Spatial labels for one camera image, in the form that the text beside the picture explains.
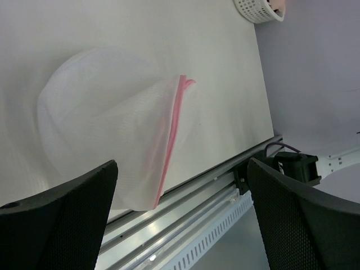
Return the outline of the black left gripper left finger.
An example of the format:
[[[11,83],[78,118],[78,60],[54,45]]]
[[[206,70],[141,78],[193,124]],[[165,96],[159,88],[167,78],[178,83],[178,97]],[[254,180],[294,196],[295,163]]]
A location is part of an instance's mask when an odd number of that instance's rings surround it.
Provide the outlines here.
[[[118,178],[110,160],[1,207],[1,269],[94,269]]]

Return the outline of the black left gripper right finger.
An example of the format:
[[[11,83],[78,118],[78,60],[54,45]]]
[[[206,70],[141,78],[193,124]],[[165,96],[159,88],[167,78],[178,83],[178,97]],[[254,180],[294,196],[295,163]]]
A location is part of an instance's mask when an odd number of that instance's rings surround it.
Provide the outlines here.
[[[247,178],[270,269],[359,269],[359,204],[252,158]]]

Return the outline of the white mesh laundry bag pink zipper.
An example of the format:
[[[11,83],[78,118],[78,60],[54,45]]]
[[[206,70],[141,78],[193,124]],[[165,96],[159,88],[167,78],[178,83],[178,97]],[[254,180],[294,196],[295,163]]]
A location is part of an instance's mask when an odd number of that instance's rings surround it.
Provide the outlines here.
[[[161,76],[152,64],[118,47],[92,49],[64,62],[41,91],[39,135],[63,178],[114,160],[113,207],[152,210],[197,121],[195,101],[193,79]]]

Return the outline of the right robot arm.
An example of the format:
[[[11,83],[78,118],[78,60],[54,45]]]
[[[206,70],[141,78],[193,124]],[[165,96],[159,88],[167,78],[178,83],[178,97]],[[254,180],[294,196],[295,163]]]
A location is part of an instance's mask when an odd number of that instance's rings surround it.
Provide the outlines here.
[[[240,194],[251,193],[271,269],[358,269],[359,203],[316,189],[359,163],[359,149],[318,156],[293,147],[257,151],[234,168]]]

